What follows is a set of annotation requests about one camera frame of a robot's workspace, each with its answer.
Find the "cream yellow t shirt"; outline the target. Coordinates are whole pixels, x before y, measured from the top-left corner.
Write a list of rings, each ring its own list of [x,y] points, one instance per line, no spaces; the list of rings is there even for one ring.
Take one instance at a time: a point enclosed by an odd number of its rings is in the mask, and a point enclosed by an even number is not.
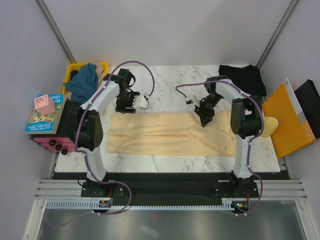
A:
[[[116,113],[107,151],[141,156],[235,157],[229,110],[217,111],[205,127],[190,112]]]

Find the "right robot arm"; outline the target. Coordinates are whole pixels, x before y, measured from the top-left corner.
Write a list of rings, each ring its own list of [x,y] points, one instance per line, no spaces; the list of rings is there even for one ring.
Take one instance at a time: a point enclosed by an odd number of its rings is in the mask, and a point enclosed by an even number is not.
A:
[[[253,175],[251,156],[254,141],[264,127],[262,99],[240,90],[225,75],[207,78],[203,83],[208,95],[195,105],[202,127],[215,116],[215,107],[224,99],[231,104],[230,128],[236,137],[235,164],[232,170],[238,179],[248,179]]]

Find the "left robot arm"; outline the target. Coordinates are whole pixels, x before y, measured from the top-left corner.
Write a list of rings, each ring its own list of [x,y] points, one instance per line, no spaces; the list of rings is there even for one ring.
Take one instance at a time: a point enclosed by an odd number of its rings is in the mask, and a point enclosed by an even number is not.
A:
[[[110,191],[109,183],[104,181],[107,171],[100,150],[104,138],[101,114],[113,100],[116,100],[116,112],[134,114],[137,111],[135,103],[142,96],[130,90],[130,82],[136,78],[127,69],[121,68],[116,75],[107,74],[104,80],[105,83],[85,103],[69,112],[73,120],[69,129],[72,130],[74,150],[84,156],[86,177],[94,182],[92,191],[99,197]]]

